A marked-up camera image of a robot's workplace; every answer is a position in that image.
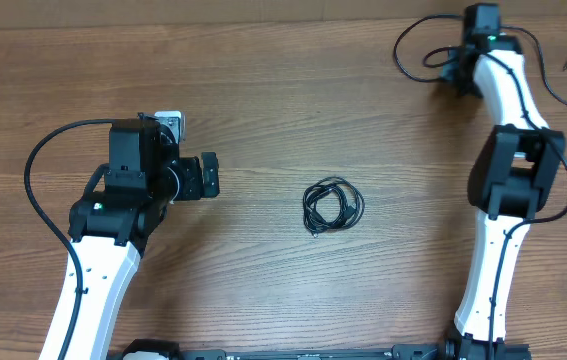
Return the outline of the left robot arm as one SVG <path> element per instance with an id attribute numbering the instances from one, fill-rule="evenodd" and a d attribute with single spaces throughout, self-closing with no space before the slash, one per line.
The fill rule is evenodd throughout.
<path id="1" fill-rule="evenodd" d="M 109 119 L 109 159 L 52 230 L 68 252 L 43 359 L 104 359 L 118 312 L 152 232 L 169 205 L 219 195 L 213 152 L 183 157 L 186 121 L 176 110 Z"/>

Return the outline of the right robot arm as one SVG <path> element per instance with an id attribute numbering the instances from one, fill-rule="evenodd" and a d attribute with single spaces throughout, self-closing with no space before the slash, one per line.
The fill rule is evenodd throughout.
<path id="1" fill-rule="evenodd" d="M 518 39 L 508 35 L 492 3 L 468 6 L 461 44 L 450 51 L 442 78 L 481 97 L 493 128 L 467 185 L 476 209 L 475 245 L 454 328 L 441 359 L 528 359 L 526 345 L 508 345 L 506 310 L 526 234 L 540 222 L 560 165 L 565 137 L 540 115 L 527 84 Z"/>

